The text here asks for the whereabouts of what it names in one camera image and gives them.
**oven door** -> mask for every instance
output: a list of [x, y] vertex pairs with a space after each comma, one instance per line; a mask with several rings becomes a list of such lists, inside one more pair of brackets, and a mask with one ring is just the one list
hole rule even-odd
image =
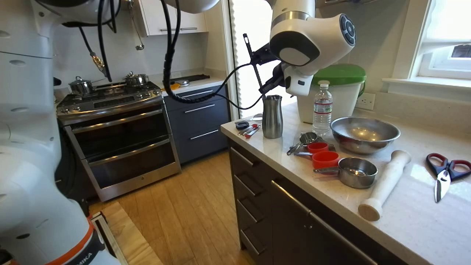
[[71, 123], [66, 130], [101, 199], [179, 170], [164, 104]]

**electrical outlet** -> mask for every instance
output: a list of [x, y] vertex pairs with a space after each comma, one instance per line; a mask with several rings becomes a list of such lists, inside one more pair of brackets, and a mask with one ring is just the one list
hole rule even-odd
[[373, 108], [373, 99], [376, 98], [375, 93], [372, 92], [363, 92], [360, 96], [356, 99], [356, 105], [360, 108]]

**plastic bottle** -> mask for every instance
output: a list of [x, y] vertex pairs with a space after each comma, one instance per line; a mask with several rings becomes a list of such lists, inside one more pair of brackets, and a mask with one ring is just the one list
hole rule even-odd
[[329, 82], [320, 79], [317, 91], [313, 93], [311, 130], [319, 136], [329, 135], [329, 120], [332, 114], [332, 93], [328, 91]]

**stovetop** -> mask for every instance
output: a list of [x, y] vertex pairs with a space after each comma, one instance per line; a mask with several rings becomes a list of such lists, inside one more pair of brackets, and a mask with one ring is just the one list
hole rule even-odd
[[161, 99], [160, 88], [152, 82], [141, 86], [127, 86], [124, 82], [113, 82], [92, 88], [86, 95], [67, 93], [55, 107], [57, 116], [73, 116], [105, 111], [116, 107]]

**metal mixing bowl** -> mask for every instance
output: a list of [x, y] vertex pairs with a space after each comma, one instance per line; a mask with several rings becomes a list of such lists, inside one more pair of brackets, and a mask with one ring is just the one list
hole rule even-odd
[[338, 177], [353, 188], [369, 188], [376, 176], [376, 166], [358, 157], [344, 157], [338, 163]]
[[398, 138], [398, 129], [378, 119], [345, 116], [329, 123], [339, 146], [353, 152], [373, 152]]

